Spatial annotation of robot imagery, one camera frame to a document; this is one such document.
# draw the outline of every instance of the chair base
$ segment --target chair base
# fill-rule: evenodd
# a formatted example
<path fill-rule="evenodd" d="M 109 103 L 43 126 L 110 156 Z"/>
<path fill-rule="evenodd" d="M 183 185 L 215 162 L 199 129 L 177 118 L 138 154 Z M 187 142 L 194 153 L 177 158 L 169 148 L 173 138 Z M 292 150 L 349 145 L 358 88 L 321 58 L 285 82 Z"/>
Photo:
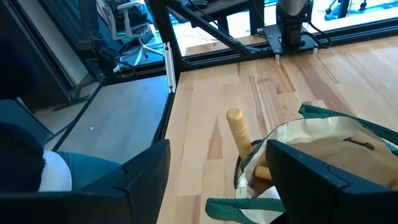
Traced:
<path fill-rule="evenodd" d="M 131 58 L 131 57 L 137 55 L 136 60 L 132 64 L 133 66 L 136 66 L 140 62 L 142 56 L 144 56 L 146 59 L 148 59 L 148 57 L 149 57 L 148 53 L 152 53 L 152 54 L 159 55 L 159 56 L 164 56 L 162 52 L 159 52 L 157 50 L 150 48 L 149 47 L 150 45 L 155 45 L 155 44 L 148 44 L 148 45 L 141 44 L 139 47 L 137 47 L 133 51 L 129 52 L 127 55 L 121 57 L 120 58 L 121 61 L 126 61 L 128 58 Z"/>

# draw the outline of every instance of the metal bracket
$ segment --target metal bracket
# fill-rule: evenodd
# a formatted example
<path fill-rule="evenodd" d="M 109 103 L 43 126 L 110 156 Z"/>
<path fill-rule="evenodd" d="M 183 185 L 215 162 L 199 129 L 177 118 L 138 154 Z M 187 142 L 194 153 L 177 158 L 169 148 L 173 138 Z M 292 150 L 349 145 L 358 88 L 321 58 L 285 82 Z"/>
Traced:
<path fill-rule="evenodd" d="M 279 60 L 279 57 L 281 55 L 296 54 L 299 52 L 306 52 L 309 50 L 313 50 L 314 48 L 318 48 L 318 45 L 315 43 L 315 41 L 307 35 L 302 36 L 302 45 L 300 46 L 295 46 L 295 47 L 283 46 L 280 41 L 281 33 L 278 25 L 271 25 L 264 27 L 263 33 L 266 36 L 272 51 L 274 52 L 276 60 Z"/>
<path fill-rule="evenodd" d="M 169 93 L 175 93 L 177 84 L 175 82 L 173 54 L 170 47 L 170 42 L 163 43 L 164 48 L 164 62 L 166 64 L 166 76 Z"/>

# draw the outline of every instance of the chair wheel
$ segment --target chair wheel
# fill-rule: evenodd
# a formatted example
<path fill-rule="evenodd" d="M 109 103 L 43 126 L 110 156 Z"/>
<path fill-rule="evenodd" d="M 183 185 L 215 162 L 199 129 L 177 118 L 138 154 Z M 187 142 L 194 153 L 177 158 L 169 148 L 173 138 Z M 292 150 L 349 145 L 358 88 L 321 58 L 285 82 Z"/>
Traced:
<path fill-rule="evenodd" d="M 361 5 L 359 6 L 359 10 L 365 10 L 366 8 L 366 2 L 362 2 Z"/>

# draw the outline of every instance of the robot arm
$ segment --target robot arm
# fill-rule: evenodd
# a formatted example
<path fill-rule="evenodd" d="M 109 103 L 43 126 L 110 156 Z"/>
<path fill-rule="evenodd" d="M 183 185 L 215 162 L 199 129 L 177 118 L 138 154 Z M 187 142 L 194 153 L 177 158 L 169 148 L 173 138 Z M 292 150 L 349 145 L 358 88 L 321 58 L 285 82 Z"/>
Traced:
<path fill-rule="evenodd" d="M 290 16 L 297 16 L 307 6 L 308 0 L 279 0 L 280 8 Z"/>

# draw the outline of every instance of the beige fabric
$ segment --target beige fabric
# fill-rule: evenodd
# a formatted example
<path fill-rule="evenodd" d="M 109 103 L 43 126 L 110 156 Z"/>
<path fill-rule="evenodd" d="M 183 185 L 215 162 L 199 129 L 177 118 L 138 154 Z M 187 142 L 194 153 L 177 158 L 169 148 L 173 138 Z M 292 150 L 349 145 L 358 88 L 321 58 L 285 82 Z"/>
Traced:
<path fill-rule="evenodd" d="M 235 190 L 235 198 L 252 198 L 256 193 L 253 191 L 246 180 L 246 175 L 243 173 L 238 180 L 238 187 Z M 259 198 L 276 198 L 280 199 L 278 192 L 275 187 L 271 187 L 258 196 Z M 240 209 L 240 211 L 248 217 L 252 222 L 258 224 L 270 224 L 276 219 L 282 212 L 272 211 L 260 211 L 260 210 L 249 210 Z"/>
<path fill-rule="evenodd" d="M 363 144 L 369 143 L 374 146 L 374 150 L 344 141 L 348 138 Z M 398 157 L 392 154 L 381 138 L 357 121 L 342 116 L 298 119 L 281 124 L 268 135 L 257 153 L 248 158 L 249 164 L 244 172 L 239 174 L 240 182 L 251 182 L 256 166 L 266 163 L 265 151 L 268 139 L 276 139 L 340 169 L 398 190 Z M 250 194 L 236 194 L 236 198 L 241 198 L 242 195 L 251 197 Z M 272 215 L 268 211 L 251 211 L 244 214 L 253 221 L 257 221 L 259 216 Z"/>

